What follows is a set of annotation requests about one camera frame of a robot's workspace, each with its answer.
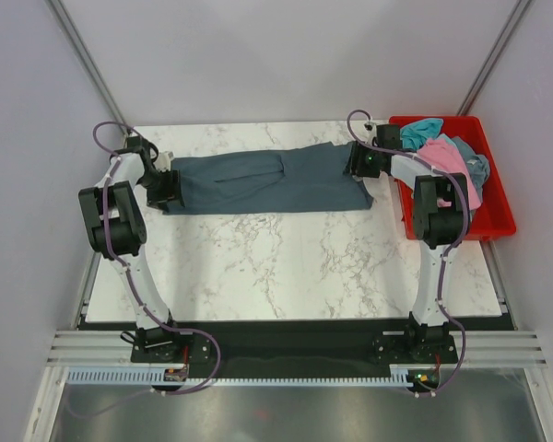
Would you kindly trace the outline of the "dark blue-grey t shirt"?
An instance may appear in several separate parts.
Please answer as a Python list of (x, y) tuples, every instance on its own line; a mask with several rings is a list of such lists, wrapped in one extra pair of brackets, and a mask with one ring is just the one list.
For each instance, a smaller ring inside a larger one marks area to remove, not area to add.
[(352, 144), (241, 151), (172, 160), (182, 200), (167, 215), (247, 215), (368, 210), (365, 185), (345, 172)]

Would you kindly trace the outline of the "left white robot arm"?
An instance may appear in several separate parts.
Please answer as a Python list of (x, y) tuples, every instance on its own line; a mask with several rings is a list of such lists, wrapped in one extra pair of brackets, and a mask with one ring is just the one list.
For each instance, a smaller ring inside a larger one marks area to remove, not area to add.
[(151, 351), (164, 362), (181, 357), (183, 339), (174, 334), (174, 322), (162, 300), (147, 263), (147, 227), (135, 198), (135, 187), (146, 190), (147, 206), (163, 214), (169, 204), (183, 204), (180, 172), (171, 168), (172, 154), (140, 134), (126, 139), (125, 147), (111, 152), (110, 166), (78, 200), (91, 248), (119, 274), (135, 311), (133, 345)]

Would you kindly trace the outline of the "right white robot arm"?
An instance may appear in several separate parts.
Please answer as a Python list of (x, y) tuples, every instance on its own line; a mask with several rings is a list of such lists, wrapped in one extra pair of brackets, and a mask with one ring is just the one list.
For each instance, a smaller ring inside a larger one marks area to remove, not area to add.
[(425, 362), (436, 353), (437, 345), (449, 340), (451, 317), (444, 306), (444, 288), (453, 255), (469, 228), (466, 177), (406, 151), (396, 125), (368, 119), (365, 139), (355, 133), (351, 121), (347, 128), (354, 142), (346, 173), (359, 180), (385, 173), (413, 191), (412, 225), (420, 246), (420, 271), (403, 347), (410, 360)]

